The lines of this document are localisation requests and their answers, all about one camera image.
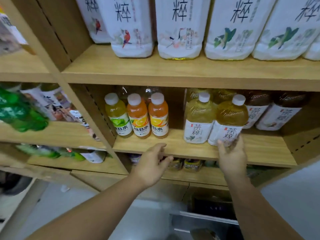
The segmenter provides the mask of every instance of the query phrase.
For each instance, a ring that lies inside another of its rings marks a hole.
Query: white bottle cap
[[[104,100],[106,101],[106,104],[109,105],[115,105],[119,101],[119,97],[116,93],[108,93],[105,97]]]
[[[236,94],[233,96],[232,103],[238,106],[245,104],[246,97],[241,94]]]
[[[210,100],[210,94],[207,92],[201,92],[199,93],[199,101],[206,103]]]
[[[165,101],[165,97],[160,92],[155,92],[154,94],[151,95],[151,102],[154,105],[163,104],[164,101]]]
[[[132,93],[128,96],[128,103],[131,106],[137,106],[141,104],[141,97],[138,93]]]

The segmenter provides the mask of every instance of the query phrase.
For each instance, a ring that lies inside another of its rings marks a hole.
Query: shelf compartment
[[[202,167],[198,172],[188,172],[183,169],[180,171],[166,170],[162,179],[205,185],[227,186],[227,182],[219,168]]]
[[[40,58],[23,49],[0,56],[0,76],[2,82],[55,82]]]
[[[265,135],[261,132],[260,134],[243,133],[242,136],[248,155],[248,164],[288,168],[297,165],[281,136],[274,133]],[[169,129],[169,135],[164,139],[158,139],[153,134],[144,140],[135,135],[129,138],[117,136],[113,149],[116,152],[141,154],[157,143],[167,144],[164,151],[165,156],[173,155],[174,157],[202,160],[218,160],[219,157],[218,148],[207,142],[204,144],[186,143],[181,129]]]
[[[120,59],[110,45],[92,45],[63,72],[69,83],[320,91],[320,63],[214,61],[202,52],[194,60],[162,59],[155,47],[146,59]]]
[[[95,141],[86,128],[76,122],[50,121],[44,130],[26,132],[18,132],[2,122],[0,141],[65,148],[105,149],[102,142]]]
[[[119,161],[112,157],[106,157],[106,159],[102,163],[91,163],[87,160],[76,161],[75,159],[72,159],[70,157],[58,157],[56,159],[51,159],[40,156],[32,156],[27,161],[27,164],[51,168],[63,168],[99,173],[127,174],[122,170],[119,163]]]

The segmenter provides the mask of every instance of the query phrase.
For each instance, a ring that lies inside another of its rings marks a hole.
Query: person
[[[49,222],[27,240],[108,239],[134,199],[155,185],[173,160],[169,156],[160,162],[165,146],[159,143],[149,148],[126,178]],[[219,166],[244,239],[303,240],[250,183],[246,176],[247,156],[242,137],[232,149],[219,142],[218,150]]]

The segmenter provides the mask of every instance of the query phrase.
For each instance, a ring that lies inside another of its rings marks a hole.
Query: hand
[[[150,147],[141,155],[137,166],[132,169],[131,175],[140,179],[145,189],[155,185],[161,179],[170,162],[174,159],[173,156],[169,156],[160,162],[161,152],[165,150],[166,145],[158,143]]]
[[[218,141],[219,167],[226,178],[242,178],[247,175],[247,155],[241,135],[235,143],[233,148],[225,148],[222,141]]]

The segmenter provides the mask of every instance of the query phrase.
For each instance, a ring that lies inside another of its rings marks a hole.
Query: forearm
[[[226,181],[245,240],[303,240],[248,177],[226,177]]]
[[[129,175],[43,226],[27,240],[106,240],[144,189],[139,179]]]

